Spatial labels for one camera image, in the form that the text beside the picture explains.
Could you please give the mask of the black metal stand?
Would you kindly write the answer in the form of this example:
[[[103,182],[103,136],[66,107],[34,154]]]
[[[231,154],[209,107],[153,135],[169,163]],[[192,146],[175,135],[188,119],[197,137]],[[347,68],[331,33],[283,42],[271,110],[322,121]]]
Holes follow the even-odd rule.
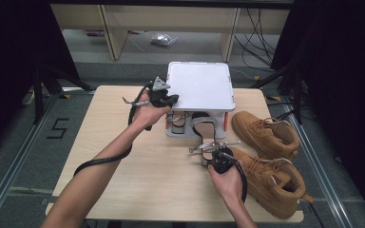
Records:
[[[277,88],[277,92],[280,95],[288,95],[290,92],[293,92],[294,95],[294,104],[293,104],[293,112],[295,119],[298,121],[298,124],[302,124],[301,116],[300,116],[300,101],[301,101],[301,75],[298,71],[298,67],[289,63],[283,68],[275,71],[270,76],[256,81],[251,88],[261,88],[262,86],[266,86],[267,84],[275,81],[277,78],[281,78],[280,83]]]
[[[64,92],[58,80],[66,81],[80,87],[84,91],[94,91],[95,87],[82,82],[78,75],[67,74],[63,70],[49,65],[39,65],[33,73],[33,89],[35,103],[34,124],[37,124],[43,117],[43,94],[42,86],[45,86],[49,94],[59,95]]]

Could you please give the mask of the person's right hand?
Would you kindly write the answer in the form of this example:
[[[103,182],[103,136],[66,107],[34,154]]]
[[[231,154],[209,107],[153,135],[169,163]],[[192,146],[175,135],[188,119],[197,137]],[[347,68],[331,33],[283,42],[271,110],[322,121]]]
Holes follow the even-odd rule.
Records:
[[[223,200],[241,201],[242,182],[239,171],[235,167],[219,174],[212,165],[209,165],[208,172],[214,188]]]

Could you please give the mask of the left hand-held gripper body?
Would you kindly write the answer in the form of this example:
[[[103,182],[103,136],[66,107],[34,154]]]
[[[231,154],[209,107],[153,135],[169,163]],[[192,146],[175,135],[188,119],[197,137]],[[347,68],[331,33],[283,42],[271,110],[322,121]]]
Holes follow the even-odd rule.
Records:
[[[167,93],[168,89],[170,88],[170,85],[168,85],[164,80],[162,80],[160,77],[156,77],[154,80],[149,81],[142,89],[142,91],[148,89],[148,96],[149,99],[145,101],[139,101],[139,98],[137,98],[133,102],[129,102],[126,98],[123,98],[124,102],[126,104],[130,104],[134,107],[138,107],[141,105],[147,105],[148,103],[152,103],[156,107],[164,107],[163,103],[167,100]]]

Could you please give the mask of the white plastic shoe rack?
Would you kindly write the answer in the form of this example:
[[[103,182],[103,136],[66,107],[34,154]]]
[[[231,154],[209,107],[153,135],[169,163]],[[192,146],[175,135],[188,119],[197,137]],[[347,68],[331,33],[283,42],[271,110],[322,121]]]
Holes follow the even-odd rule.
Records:
[[[216,138],[226,137],[228,113],[236,108],[229,66],[224,63],[171,62],[166,82],[168,93],[178,94],[179,100],[171,113],[187,114],[182,134],[172,131],[167,124],[165,134],[169,137],[197,138],[191,128],[191,115],[206,112],[217,120]]]

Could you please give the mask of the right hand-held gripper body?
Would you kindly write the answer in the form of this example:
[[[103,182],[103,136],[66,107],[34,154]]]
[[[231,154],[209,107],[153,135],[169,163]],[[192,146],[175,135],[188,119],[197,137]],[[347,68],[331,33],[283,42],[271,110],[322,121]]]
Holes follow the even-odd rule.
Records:
[[[202,165],[211,165],[219,174],[227,172],[231,167],[240,170],[240,163],[234,158],[228,142],[207,142],[188,149],[190,153],[197,150],[201,151]]]

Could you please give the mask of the silver strap sandal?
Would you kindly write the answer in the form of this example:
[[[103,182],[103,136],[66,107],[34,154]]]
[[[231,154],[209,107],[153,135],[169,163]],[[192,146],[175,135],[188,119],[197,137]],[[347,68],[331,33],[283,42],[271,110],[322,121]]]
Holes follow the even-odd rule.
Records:
[[[202,166],[207,166],[213,161],[211,151],[216,145],[216,125],[218,121],[206,112],[194,112],[192,114],[191,128],[202,140],[197,147],[191,148],[190,152],[200,151]]]
[[[166,120],[171,124],[173,134],[183,134],[185,128],[186,113],[184,111],[173,111],[168,114]]]

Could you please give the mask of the clear plastic bag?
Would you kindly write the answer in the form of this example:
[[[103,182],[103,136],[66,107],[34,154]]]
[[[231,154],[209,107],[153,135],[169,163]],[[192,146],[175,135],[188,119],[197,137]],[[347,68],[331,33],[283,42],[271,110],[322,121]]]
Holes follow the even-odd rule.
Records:
[[[165,33],[155,33],[151,37],[151,43],[157,46],[169,47],[177,41],[176,37],[172,37]]]

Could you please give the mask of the wooden shelf unit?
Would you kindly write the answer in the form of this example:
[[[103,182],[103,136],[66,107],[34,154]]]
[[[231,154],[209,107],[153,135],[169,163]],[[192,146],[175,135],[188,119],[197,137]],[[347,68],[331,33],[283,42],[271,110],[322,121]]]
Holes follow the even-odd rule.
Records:
[[[61,29],[102,30],[110,57],[120,58],[130,30],[217,33],[221,56],[230,60],[234,35],[258,31],[282,33],[287,9],[147,7],[53,4]]]

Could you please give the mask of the black curtain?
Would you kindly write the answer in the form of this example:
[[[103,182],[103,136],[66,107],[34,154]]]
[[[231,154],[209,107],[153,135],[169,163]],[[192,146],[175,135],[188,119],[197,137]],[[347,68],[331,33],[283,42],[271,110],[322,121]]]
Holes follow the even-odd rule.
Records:
[[[327,138],[365,199],[365,0],[294,0],[273,67],[300,72]]]
[[[0,135],[40,67],[79,78],[49,1],[0,0]]]

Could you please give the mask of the aluminium floor rail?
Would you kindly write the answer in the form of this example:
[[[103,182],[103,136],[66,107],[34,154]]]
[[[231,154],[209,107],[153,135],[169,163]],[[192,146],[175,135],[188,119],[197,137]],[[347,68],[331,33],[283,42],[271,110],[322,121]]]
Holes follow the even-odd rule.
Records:
[[[288,112],[290,123],[299,134],[300,144],[303,148],[305,157],[311,165],[311,169],[317,179],[319,187],[326,199],[330,210],[336,220],[339,228],[355,228],[351,222],[343,203],[341,202],[334,186],[331,184],[321,161],[317,157],[317,153],[309,140],[302,123],[300,122],[300,115],[295,112],[295,107],[289,106],[290,99],[283,96],[284,109]]]
[[[18,174],[20,173],[27,157],[29,156],[30,150],[35,144],[41,129],[44,127],[46,119],[48,117],[49,112],[51,111],[52,107],[55,105],[57,100],[59,99],[59,95],[50,95],[47,99],[47,103],[43,108],[43,114],[40,119],[35,123],[31,130],[29,131],[26,139],[24,140],[22,146],[20,147],[19,151],[17,152],[14,160],[10,164],[8,171],[6,172],[4,178],[0,181],[0,208],[2,207],[7,194],[10,191],[10,188],[17,178]]]

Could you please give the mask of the person's left hand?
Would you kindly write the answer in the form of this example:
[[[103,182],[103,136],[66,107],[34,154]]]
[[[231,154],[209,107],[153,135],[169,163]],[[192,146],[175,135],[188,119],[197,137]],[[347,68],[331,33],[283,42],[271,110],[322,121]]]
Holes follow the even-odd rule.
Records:
[[[170,107],[156,107],[152,103],[138,106],[132,124],[133,128],[144,130],[155,124],[161,117],[170,111]]]

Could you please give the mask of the tan suede boot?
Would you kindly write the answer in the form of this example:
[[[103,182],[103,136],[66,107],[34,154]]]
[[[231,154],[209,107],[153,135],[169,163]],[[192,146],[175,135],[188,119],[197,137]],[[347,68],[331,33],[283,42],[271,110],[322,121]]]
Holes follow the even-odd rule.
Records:
[[[286,121],[260,119],[241,111],[232,117],[231,125],[236,135],[252,146],[261,158],[291,160],[298,155],[299,135]]]
[[[236,160],[243,161],[248,194],[273,216],[288,219],[297,211],[299,200],[314,202],[306,193],[303,177],[288,159],[253,158],[238,148],[232,152]]]

